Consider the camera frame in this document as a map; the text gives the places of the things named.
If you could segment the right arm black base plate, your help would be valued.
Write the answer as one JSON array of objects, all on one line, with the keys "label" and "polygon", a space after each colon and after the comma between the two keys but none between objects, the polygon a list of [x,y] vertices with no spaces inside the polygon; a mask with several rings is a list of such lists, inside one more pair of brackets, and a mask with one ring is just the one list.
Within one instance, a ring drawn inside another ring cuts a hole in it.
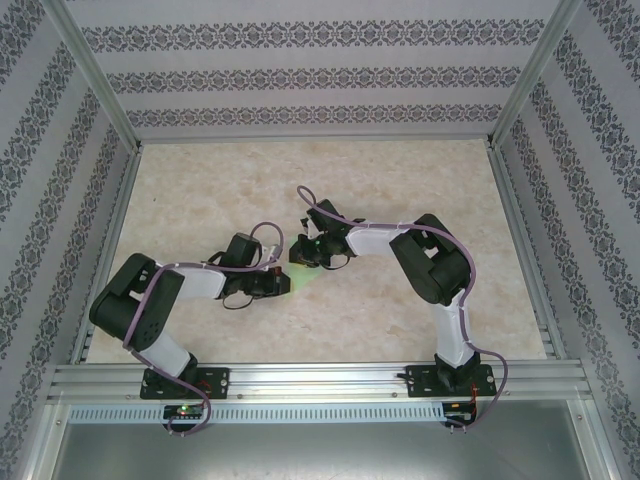
[{"label": "right arm black base plate", "polygon": [[486,364],[480,364],[466,380],[453,387],[447,387],[440,380],[434,364],[408,365],[398,377],[405,381],[410,398],[470,397],[473,389],[480,397],[490,397],[497,393],[495,380],[489,380],[494,377],[492,368]]}]

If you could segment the aluminium mounting rail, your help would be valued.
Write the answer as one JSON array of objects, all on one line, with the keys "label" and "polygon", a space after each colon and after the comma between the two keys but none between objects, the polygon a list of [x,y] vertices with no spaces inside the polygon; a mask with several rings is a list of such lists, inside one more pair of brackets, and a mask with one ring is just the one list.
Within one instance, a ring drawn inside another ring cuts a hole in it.
[{"label": "aluminium mounting rail", "polygon": [[[406,399],[401,363],[231,364],[229,402],[337,403]],[[55,368],[46,399],[66,404],[140,400],[144,367],[82,364]],[[503,400],[574,400],[593,397],[578,360],[515,361]]]}]

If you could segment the green paper sheet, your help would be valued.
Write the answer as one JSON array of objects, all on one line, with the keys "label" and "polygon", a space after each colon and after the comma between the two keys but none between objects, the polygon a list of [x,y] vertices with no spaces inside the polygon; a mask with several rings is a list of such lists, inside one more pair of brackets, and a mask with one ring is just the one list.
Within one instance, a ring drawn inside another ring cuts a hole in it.
[{"label": "green paper sheet", "polygon": [[301,292],[303,288],[308,286],[313,280],[321,274],[319,266],[298,265],[289,262],[289,249],[287,253],[287,263],[284,266],[284,272],[290,277],[291,294]]}]

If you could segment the black board with orange label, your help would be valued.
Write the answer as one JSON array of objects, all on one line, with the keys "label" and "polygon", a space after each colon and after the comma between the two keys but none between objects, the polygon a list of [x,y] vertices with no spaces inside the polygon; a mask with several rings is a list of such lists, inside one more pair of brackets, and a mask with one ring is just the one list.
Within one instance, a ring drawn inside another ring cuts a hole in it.
[{"label": "black board with orange label", "polygon": [[444,415],[450,421],[459,423],[473,423],[477,416],[477,405],[474,400],[469,402],[452,402],[443,404]]}]

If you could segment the aluminium frame post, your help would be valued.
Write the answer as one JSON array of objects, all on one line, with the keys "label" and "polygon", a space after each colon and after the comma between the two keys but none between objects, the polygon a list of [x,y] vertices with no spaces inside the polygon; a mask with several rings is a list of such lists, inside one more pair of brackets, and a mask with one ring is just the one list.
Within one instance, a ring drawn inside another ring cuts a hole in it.
[{"label": "aluminium frame post", "polygon": [[81,28],[74,20],[65,0],[39,0],[54,24],[87,83],[95,93],[120,139],[130,152],[137,152],[140,139],[117,98],[106,74],[92,52]]},{"label": "aluminium frame post", "polygon": [[558,0],[548,23],[540,35],[515,87],[506,101],[492,133],[489,144],[496,150],[509,134],[530,92],[542,75],[554,49],[571,23],[582,0]]}]

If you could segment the grey metal shelf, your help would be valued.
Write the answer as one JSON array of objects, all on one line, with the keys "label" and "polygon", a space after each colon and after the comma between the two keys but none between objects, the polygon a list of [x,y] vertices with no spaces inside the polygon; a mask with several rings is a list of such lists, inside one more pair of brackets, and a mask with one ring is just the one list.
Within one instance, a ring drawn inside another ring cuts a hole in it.
[{"label": "grey metal shelf", "polygon": [[590,480],[570,436],[433,424],[73,425],[54,480]]}]

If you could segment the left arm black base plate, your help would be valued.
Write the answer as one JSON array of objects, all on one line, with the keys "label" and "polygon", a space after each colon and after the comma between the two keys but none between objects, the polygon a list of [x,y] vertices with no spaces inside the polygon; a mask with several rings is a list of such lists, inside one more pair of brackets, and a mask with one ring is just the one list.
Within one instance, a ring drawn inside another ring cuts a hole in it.
[{"label": "left arm black base plate", "polygon": [[[228,368],[195,367],[187,369],[179,379],[205,393],[209,399],[227,398]],[[143,400],[199,399],[200,395],[176,384],[151,369],[144,371],[139,396]]]}]

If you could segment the thin aluminium wall rail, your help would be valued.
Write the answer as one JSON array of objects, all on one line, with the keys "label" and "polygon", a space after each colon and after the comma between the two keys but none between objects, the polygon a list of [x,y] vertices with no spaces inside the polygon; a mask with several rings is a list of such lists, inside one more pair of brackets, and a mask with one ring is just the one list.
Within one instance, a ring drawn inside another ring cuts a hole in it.
[{"label": "thin aluminium wall rail", "polygon": [[140,140],[141,145],[210,144],[210,143],[269,143],[269,142],[331,142],[331,141],[487,141],[489,134],[474,133],[413,133],[413,134],[314,134],[314,135],[244,135],[208,137],[158,137]]}]

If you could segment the black board with green light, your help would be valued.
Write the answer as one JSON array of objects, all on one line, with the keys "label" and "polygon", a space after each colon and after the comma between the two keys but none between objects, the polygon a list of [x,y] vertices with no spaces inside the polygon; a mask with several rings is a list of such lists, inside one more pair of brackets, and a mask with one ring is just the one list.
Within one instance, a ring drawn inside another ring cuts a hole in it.
[{"label": "black board with green light", "polygon": [[201,420],[204,407],[199,404],[166,405],[163,410],[164,420]]}]

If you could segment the aluminium side rail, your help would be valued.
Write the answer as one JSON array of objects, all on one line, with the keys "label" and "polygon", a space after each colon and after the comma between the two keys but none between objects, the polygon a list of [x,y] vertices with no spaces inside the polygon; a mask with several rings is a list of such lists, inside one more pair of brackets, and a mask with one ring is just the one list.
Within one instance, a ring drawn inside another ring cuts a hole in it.
[{"label": "aluminium side rail", "polygon": [[102,247],[99,252],[98,262],[96,264],[90,290],[83,305],[83,316],[76,331],[73,349],[70,351],[68,361],[70,365],[77,365],[83,361],[86,339],[90,335],[90,330],[92,329],[91,322],[89,320],[89,310],[93,300],[97,297],[108,281],[119,237],[123,228],[126,211],[142,158],[143,149],[144,147],[142,145],[138,146],[136,151],[131,154],[126,168],[122,172],[117,195],[114,198],[114,203],[108,218],[109,222],[107,224],[107,230],[105,231]]},{"label": "aluminium side rail", "polygon": [[491,144],[487,147],[487,154],[545,352],[548,358],[566,360],[569,355],[562,342],[504,159]]}]

